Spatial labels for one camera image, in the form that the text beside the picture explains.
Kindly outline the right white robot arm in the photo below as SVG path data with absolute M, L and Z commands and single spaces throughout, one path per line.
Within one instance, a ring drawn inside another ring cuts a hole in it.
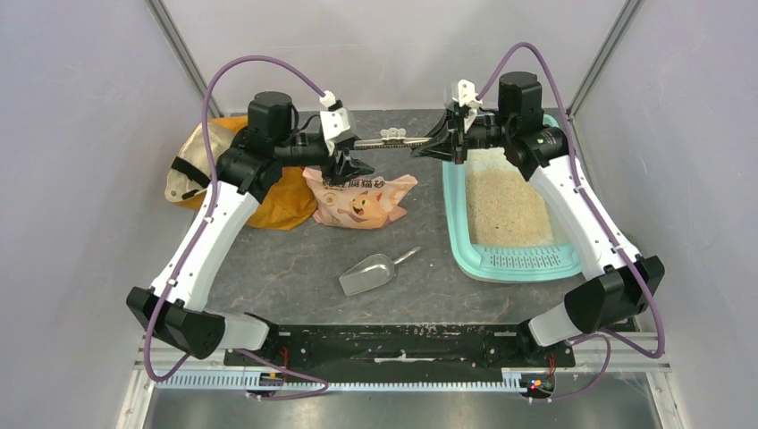
M 657 256 L 643 256 L 609 220 L 568 135 L 544 124 L 542 95 L 533 73 L 507 72 L 498 81 L 496 111 L 478 114 L 481 104 L 474 85 L 462 80 L 427 141 L 411 152 L 414 157 L 463 164 L 473 150 L 503 149 L 568 234 L 585 282 L 556 307 L 519 325 L 516 353 L 529 366 L 540 365 L 560 342 L 643 313 L 665 274 Z

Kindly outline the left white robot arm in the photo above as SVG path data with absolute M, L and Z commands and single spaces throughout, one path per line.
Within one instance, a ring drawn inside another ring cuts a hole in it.
M 259 365 L 279 357 L 281 343 L 268 333 L 267 322 L 214 314 L 206 303 L 236 236 L 284 168 L 324 167 L 337 184 L 373 171 L 348 155 L 357 139 L 352 113 L 330 91 L 320 103 L 317 133 L 298 129 L 297 110 L 282 92 L 261 92 L 249 103 L 248 123 L 215 159 L 217 181 L 206 185 L 200 212 L 180 246 L 149 287 L 134 287 L 126 298 L 147 335 L 198 359 L 223 348 L 246 349 Z

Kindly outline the aluminium frame rail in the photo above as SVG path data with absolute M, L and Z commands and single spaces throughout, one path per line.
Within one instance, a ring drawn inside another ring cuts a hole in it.
M 348 360 L 323 368 L 308 369 L 308 379 L 265 381 L 271 367 L 254 363 L 230 351 L 216 351 L 205 360 L 190 358 L 168 380 L 154 382 L 135 361 L 129 389 L 117 419 L 119 428 L 143 428 L 147 422 L 148 402 L 160 388 L 208 389 L 232 391 L 338 391 L 400 392 L 504 392 L 524 394 L 532 379 L 547 375 L 546 364 L 517 366 L 514 360 L 498 356 L 508 334 L 494 334 L 496 348 L 483 349 L 480 359 L 455 357 L 443 361 L 432 357 L 409 357 L 399 351 L 390 357 Z M 648 359 L 633 350 L 625 350 L 618 340 L 606 348 L 603 341 L 592 339 L 573 347 L 564 347 L 556 358 L 555 374 L 569 374 L 574 381 L 581 376 L 625 377 L 642 374 L 652 395 L 655 413 L 664 428 L 688 426 L 678 404 L 675 383 L 666 357 Z

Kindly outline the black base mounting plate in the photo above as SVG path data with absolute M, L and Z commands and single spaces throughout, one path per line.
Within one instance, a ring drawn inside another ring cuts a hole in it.
M 576 364 L 565 345 L 527 353 L 514 324 L 281 324 L 257 355 L 329 383 L 496 382 L 504 368 Z

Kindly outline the metal litter scoop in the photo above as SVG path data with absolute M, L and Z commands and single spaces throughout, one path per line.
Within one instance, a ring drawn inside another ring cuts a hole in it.
M 339 277 L 346 296 L 354 296 L 384 286 L 395 276 L 396 266 L 415 255 L 421 247 L 414 247 L 399 257 L 373 254 L 361 260 Z

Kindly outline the wooden bag clip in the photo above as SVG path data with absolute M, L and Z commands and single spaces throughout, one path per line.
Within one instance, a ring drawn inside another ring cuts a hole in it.
M 355 150 L 415 148 L 423 146 L 429 140 L 429 137 L 409 137 L 404 128 L 390 128 L 381 130 L 380 137 L 377 139 L 357 139 L 353 148 Z

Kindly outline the teal litter box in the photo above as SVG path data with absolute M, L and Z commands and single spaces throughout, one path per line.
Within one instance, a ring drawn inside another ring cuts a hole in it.
M 505 158 L 475 150 L 464 164 L 442 165 L 452 255 L 483 282 L 550 282 L 581 272 L 556 215 Z

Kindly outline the pink cat litter bag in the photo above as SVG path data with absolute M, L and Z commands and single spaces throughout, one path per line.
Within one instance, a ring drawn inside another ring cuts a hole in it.
M 382 176 L 359 177 L 343 185 L 329 185 L 313 168 L 303 178 L 316 198 L 316 222 L 347 229 L 375 230 L 407 214 L 401 200 L 417 185 L 409 174 L 389 180 Z

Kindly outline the orange cloth bag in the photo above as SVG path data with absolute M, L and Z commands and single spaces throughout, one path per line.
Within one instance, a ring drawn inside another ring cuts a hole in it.
M 244 116 L 211 119 L 209 138 L 214 160 L 229 149 L 236 133 L 246 126 Z M 198 211 L 209 186 L 210 170 L 202 127 L 187 137 L 166 175 L 165 199 L 177 206 Z M 281 179 L 269 189 L 264 202 L 249 217 L 252 228 L 289 231 L 304 223 L 316 210 L 316 199 L 299 167 L 282 169 Z

